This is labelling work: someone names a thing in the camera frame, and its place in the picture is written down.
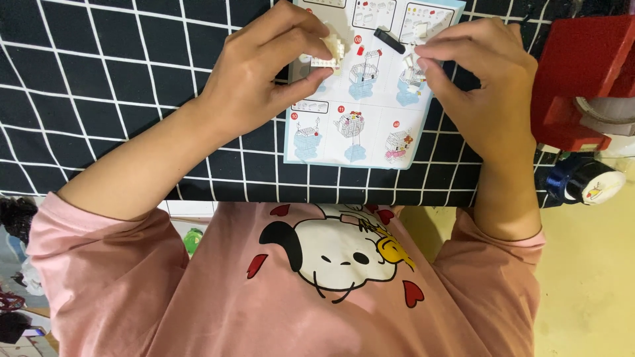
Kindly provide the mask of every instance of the table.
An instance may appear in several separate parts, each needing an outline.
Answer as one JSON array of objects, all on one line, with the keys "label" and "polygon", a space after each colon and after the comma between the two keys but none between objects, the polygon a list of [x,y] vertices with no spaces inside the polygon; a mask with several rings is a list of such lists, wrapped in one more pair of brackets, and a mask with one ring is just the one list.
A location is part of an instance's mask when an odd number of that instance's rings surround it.
[{"label": "table", "polygon": [[[0,4],[0,194],[56,191],[96,159],[200,94],[224,38],[269,0],[10,0]],[[568,1],[470,0],[461,22],[501,16],[522,23],[538,57]],[[463,90],[479,81],[454,62]],[[287,71],[278,76],[280,83]],[[481,158],[434,99],[409,170],[283,163],[284,113],[198,164],[168,199],[473,204]],[[537,151],[537,195],[554,154]]]}]

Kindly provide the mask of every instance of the instruction sheet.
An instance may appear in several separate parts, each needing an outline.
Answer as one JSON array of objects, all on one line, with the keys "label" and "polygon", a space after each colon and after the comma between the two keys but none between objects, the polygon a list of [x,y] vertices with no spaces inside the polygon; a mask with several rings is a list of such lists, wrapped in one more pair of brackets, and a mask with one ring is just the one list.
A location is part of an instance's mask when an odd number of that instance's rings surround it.
[{"label": "instruction sheet", "polygon": [[[345,44],[341,75],[287,110],[285,163],[407,169],[412,164],[432,92],[425,75],[404,58],[409,43],[424,43],[458,23],[465,3],[455,0],[295,0]],[[376,38],[387,31],[406,46],[399,54]],[[311,59],[290,66],[304,78]]]}]

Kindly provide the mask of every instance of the tape roll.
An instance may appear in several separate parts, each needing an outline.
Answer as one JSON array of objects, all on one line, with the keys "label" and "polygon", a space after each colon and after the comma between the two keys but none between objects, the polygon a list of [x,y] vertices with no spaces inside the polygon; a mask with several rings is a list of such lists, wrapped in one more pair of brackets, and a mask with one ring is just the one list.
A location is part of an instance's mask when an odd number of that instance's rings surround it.
[{"label": "tape roll", "polygon": [[547,192],[561,202],[604,203],[624,186],[626,176],[599,161],[572,156],[558,162],[547,177]]}]

